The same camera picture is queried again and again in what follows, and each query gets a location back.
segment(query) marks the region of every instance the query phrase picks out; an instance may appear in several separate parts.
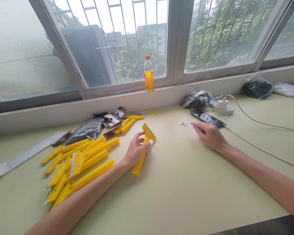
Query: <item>white charging cable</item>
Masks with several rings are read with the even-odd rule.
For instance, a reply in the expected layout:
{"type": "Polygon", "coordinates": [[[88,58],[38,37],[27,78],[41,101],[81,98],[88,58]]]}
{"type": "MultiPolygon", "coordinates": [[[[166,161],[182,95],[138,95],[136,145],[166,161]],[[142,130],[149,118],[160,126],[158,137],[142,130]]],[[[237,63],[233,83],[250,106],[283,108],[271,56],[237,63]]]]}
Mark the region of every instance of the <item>white charging cable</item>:
{"type": "MultiPolygon", "coordinates": [[[[253,121],[255,121],[255,122],[258,122],[258,123],[261,123],[261,124],[268,125],[268,126],[273,126],[273,127],[278,127],[278,128],[283,128],[283,129],[287,129],[287,130],[294,131],[294,129],[291,129],[291,128],[280,127],[280,126],[274,126],[274,125],[270,125],[270,124],[267,124],[267,123],[263,123],[263,122],[256,121],[255,119],[251,118],[250,116],[247,115],[247,113],[245,113],[245,112],[243,111],[243,109],[241,108],[241,106],[238,104],[238,102],[236,101],[236,99],[235,99],[232,95],[226,95],[226,96],[223,98],[222,101],[225,101],[225,99],[226,99],[227,96],[232,97],[232,99],[236,102],[236,104],[238,105],[238,107],[240,108],[240,110],[241,110],[241,111],[242,111],[247,117],[249,117],[251,120],[253,120],[253,121]]],[[[240,139],[244,140],[246,143],[250,144],[251,146],[255,147],[256,149],[258,149],[258,150],[260,150],[260,151],[262,151],[262,152],[264,152],[264,153],[266,153],[266,154],[269,154],[270,156],[272,156],[272,157],[274,157],[274,158],[276,158],[276,159],[279,159],[279,160],[281,160],[281,161],[283,161],[283,162],[285,162],[285,163],[287,163],[287,164],[290,164],[290,165],[294,166],[293,163],[290,163],[290,162],[288,162],[288,161],[286,161],[286,160],[283,160],[283,159],[281,159],[281,158],[279,158],[279,157],[277,157],[277,156],[274,156],[274,155],[271,154],[271,153],[268,153],[268,152],[262,150],[261,148],[258,148],[257,146],[255,146],[255,145],[253,145],[252,143],[248,142],[248,141],[247,141],[246,139],[244,139],[243,137],[241,137],[241,136],[239,136],[238,134],[236,134],[236,133],[235,133],[234,131],[232,131],[229,127],[227,127],[227,126],[225,126],[225,127],[226,127],[226,129],[228,129],[229,131],[231,131],[234,135],[236,135],[236,136],[239,137],[240,139]]]]}
{"type": "Polygon", "coordinates": [[[232,95],[226,95],[226,96],[223,98],[222,101],[225,101],[227,96],[232,97],[232,99],[236,102],[236,104],[238,105],[238,107],[240,108],[240,110],[243,112],[243,114],[245,114],[245,115],[246,115],[247,117],[249,117],[251,120],[253,120],[253,121],[255,121],[255,122],[258,122],[258,123],[261,123],[261,124],[268,125],[268,126],[273,126],[273,127],[278,127],[278,128],[283,128],[283,129],[287,129],[287,130],[294,131],[294,129],[292,129],[292,128],[280,127],[280,126],[270,125],[270,124],[267,124],[267,123],[264,123],[264,122],[256,121],[255,119],[253,119],[252,117],[248,116],[248,114],[245,113],[245,112],[243,111],[243,109],[241,108],[241,106],[238,104],[238,102],[236,101],[236,99],[235,99],[232,95]]]}

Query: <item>light green desk surface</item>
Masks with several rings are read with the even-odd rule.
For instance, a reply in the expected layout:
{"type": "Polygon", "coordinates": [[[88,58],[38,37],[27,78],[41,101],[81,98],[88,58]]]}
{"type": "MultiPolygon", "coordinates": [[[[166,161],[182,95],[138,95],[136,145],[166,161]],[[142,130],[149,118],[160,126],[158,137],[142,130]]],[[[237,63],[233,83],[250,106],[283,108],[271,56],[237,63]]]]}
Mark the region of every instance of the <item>light green desk surface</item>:
{"type": "MultiPolygon", "coordinates": [[[[237,95],[243,109],[256,120],[294,128],[294,98],[276,94],[265,100],[237,95]]],[[[230,100],[235,113],[227,125],[256,146],[294,163],[294,132],[271,128],[248,119],[230,100]]],[[[265,190],[241,170],[205,147],[191,126],[196,119],[178,105],[143,111],[110,150],[107,159],[118,163],[145,122],[157,137],[141,174],[128,172],[72,230],[71,234],[210,234],[288,215],[265,190]]],[[[76,129],[81,122],[0,136],[0,164],[28,150],[57,131],[76,129]]],[[[258,161],[294,179],[287,165],[221,129],[234,146],[258,161]]],[[[0,234],[22,234],[39,221],[50,206],[42,207],[48,193],[46,165],[40,162],[49,146],[0,177],[0,234]]]]}

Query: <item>window sill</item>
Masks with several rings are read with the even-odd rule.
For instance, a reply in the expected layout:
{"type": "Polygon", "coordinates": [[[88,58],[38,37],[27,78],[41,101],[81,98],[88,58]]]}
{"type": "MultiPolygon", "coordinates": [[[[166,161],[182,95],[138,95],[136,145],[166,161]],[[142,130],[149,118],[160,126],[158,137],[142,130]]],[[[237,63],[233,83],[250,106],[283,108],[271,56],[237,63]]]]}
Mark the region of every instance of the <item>window sill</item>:
{"type": "MultiPolygon", "coordinates": [[[[262,77],[271,83],[294,84],[294,65],[262,71],[262,77]]],[[[179,104],[194,88],[210,91],[213,96],[238,94],[252,73],[210,79],[175,86],[156,88],[153,92],[137,91],[88,100],[54,104],[13,112],[0,113],[0,134],[31,130],[47,126],[83,121],[92,113],[113,111],[122,106],[129,112],[179,104]]]]}

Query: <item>phone screen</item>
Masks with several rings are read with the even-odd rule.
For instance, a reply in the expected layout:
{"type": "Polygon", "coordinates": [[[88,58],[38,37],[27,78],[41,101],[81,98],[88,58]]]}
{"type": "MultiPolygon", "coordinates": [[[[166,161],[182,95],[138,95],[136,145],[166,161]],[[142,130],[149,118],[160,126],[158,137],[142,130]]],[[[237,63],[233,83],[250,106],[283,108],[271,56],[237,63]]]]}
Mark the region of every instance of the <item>phone screen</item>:
{"type": "Polygon", "coordinates": [[[192,115],[196,118],[198,118],[199,120],[206,122],[208,124],[217,126],[218,128],[225,126],[226,124],[218,119],[216,119],[213,116],[210,116],[207,113],[204,112],[198,112],[198,113],[192,113],[192,115]]]}

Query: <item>plastic bottle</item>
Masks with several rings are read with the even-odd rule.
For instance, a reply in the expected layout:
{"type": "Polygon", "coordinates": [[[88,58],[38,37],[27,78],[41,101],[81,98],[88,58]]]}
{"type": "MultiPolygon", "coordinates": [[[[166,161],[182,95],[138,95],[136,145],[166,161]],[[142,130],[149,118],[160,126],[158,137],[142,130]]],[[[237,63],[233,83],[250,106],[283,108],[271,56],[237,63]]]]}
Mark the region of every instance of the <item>plastic bottle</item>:
{"type": "Polygon", "coordinates": [[[144,64],[144,75],[145,75],[145,88],[146,91],[154,90],[154,67],[150,61],[150,56],[145,56],[145,64],[144,64]]]}

